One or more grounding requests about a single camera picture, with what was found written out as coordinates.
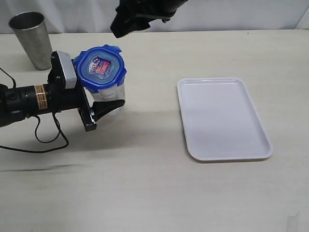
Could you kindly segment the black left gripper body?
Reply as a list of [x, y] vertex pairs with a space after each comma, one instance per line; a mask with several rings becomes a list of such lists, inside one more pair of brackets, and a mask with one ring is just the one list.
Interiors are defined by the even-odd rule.
[[77, 109], [86, 132], [97, 128], [91, 115], [85, 90], [78, 76], [74, 89], [61, 89], [51, 80], [50, 73], [48, 74], [47, 82], [50, 91], [50, 102], [54, 112], [59, 113], [65, 110]]

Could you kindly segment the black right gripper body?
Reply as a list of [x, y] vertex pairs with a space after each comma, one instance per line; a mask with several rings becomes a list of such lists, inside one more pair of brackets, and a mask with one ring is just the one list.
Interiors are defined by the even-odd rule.
[[128, 23], [135, 19], [170, 21], [186, 0], [121, 0], [115, 19]]

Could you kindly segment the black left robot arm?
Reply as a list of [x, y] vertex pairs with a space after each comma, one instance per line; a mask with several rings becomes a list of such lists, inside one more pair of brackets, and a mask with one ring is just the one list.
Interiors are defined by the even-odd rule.
[[90, 105], [69, 54], [54, 51], [51, 64], [46, 84], [13, 88], [0, 86], [1, 127], [32, 116], [77, 109], [85, 131], [93, 131], [98, 120], [124, 106], [125, 100], [96, 101]]

